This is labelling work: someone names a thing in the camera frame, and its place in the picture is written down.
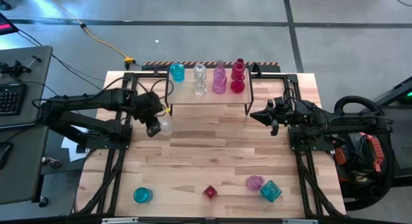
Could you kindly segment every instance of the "desk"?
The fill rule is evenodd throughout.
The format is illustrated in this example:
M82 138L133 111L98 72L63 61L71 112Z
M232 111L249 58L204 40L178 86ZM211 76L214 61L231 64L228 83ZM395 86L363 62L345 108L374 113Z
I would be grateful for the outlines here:
M44 84L52 50L51 46L1 50L0 62L13 66L14 61L18 60L22 65L27 66L33 60L32 55L36 55L42 62L35 63L32 67L32 72L23 73L19 79ZM8 84L11 81L14 80L9 76L5 76L0 79L0 84ZM27 86L27 94L23 102L21 114L15 117L0 117L0 126L32 124L36 121L39 110L33 107L32 100L41 98L44 86L32 83L27 83ZM18 130L20 129L0 129L0 142L6 141L8 137ZM33 200L36 198L36 195L39 195L36 192L39 192L38 188L41 189L39 186L39 174L47 133L48 127L38 124L12 140L14 148L10 152L7 164L0 170L0 204Z
M105 85L124 72L109 71ZM303 99L320 106L314 74L298 74ZM157 79L139 79L149 88ZM121 82L114 84L120 87ZM253 80L254 104L251 112L263 109L268 98L283 94L280 80ZM159 83L155 91L165 93ZM115 118L114 112L98 110L97 118ZM270 129L245 116L244 105L179 106L171 117L170 136L147 137L145 126L132 122L131 147L126 151L120 181L116 216L219 217L219 218L303 218L303 204L296 160L285 127L276 137ZM77 192L77 206L83 208L94 195L104 174L108 151L97 150L83 168ZM313 152L320 188L337 210L345 213L341 190L330 155ZM283 191L273 203L245 186L250 175L273 180ZM218 191L212 201L202 196L208 185ZM150 203L137 204L133 192L138 187L153 190ZM313 193L308 192L315 209ZM106 197L107 210L111 188Z

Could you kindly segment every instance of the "black metal frame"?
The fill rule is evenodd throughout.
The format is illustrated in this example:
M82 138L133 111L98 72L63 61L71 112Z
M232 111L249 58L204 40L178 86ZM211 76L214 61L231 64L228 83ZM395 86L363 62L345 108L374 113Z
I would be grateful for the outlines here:
M139 71L139 72L134 72L134 73L125 73L125 77L126 75L129 75L130 77L134 77L136 80L138 78L166 79L167 74L168 74L167 71ZM289 84L292 84L293 89L295 91L295 97L301 98L301 94L299 90L299 82L298 82L296 74L262 73L260 71L251 70L250 75L251 75L251 78L253 79L283 80L285 89L290 88ZM133 87L135 87L136 85L136 80L134 80L135 82L132 85ZM122 87L125 88L126 86L127 86L127 80L126 82L124 81ZM126 118L126 122L130 122L130 117ZM125 153L125 150L120 150L120 157L122 158L122 160L124 158L124 153ZM114 150L109 150L109 156L108 156L108 161L106 164L106 170L104 172L104 178L107 178L108 173L110 172L111 163L113 162L113 156L114 156ZM298 161L298 159L300 159L301 157L301 153L298 151L295 151L295 157L296 157L296 160ZM311 149L306 151L306 158L308 160L309 172L312 178L314 179L314 181L316 182L315 167L314 167L314 161L313 161ZM356 218L350 218L346 216L333 216L333 217L324 216L321 202L319 201L319 198L316 196L316 194L314 194L314 198L315 198L315 206L316 206L317 214L313 214L312 210L310 209L306 182L305 182L305 178L303 175L303 169L300 168L298 163L297 163L297 170L298 170L298 176L299 176L299 183L301 186L301 194L302 194L302 200L303 200L305 219L141 217L141 218L138 218L138 220L141 222L144 221L144 222L154 222L154 223L158 221L161 221L162 223L183 223L187 221L200 222L200 223L219 223L219 222L225 222L225 223L293 223L293 221L296 221L298 223L317 223L317 220L322 221L323 223L381 223L381 224L390 223L390 222L385 222L385 221L356 219ZM103 206L105 202L105 196L103 196L98 204L98 209L97 209L98 214L103 213L103 214L109 214L112 217L114 216L116 204L117 204L118 190L119 190L119 185L120 185L120 177L121 177L121 170L116 175L116 178L115 178L113 192L111 195L111 202L110 202L108 211L106 213L103 213Z
M251 74L252 70L249 69L249 68L247 68L247 69L248 69L248 74L249 74L250 96L251 96L252 100L250 101L250 104L244 104L245 105L245 114L246 115L249 114L250 108L252 108L253 101L254 101L253 86L252 86L252 74ZM165 103L166 103L167 108L170 108L169 114L173 115L173 104L169 104L167 102L167 96L166 96L169 92L170 68L167 68L166 72L167 72L166 73L167 82L166 82L166 92L165 92ZM192 105L192 104L175 104L175 105Z

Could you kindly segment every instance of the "concrete floor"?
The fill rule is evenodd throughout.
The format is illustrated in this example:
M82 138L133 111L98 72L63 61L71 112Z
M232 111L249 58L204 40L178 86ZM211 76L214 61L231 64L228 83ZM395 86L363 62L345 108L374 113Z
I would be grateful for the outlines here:
M71 18L50 0L7 0L9 19ZM80 19L120 21L287 22L283 0L58 0ZM412 4L412 0L403 0ZM290 0L300 23L412 23L412 7L396 0ZM54 54L84 73L104 79L123 70L122 56L90 39L79 26L17 24ZM282 72L296 72L286 26L89 26L139 63L144 61L277 61ZM332 110L346 95L374 99L411 76L410 28L296 28L304 72L315 73L323 108ZM32 46L17 34L0 37L0 49ZM52 60L46 84L57 93L78 95L96 89ZM45 97L52 94L45 90ZM359 107L348 107L358 111ZM49 175L46 208L29 202L0 205L1 219L68 214L80 174ZM392 189L378 204L349 215L410 223L412 190Z

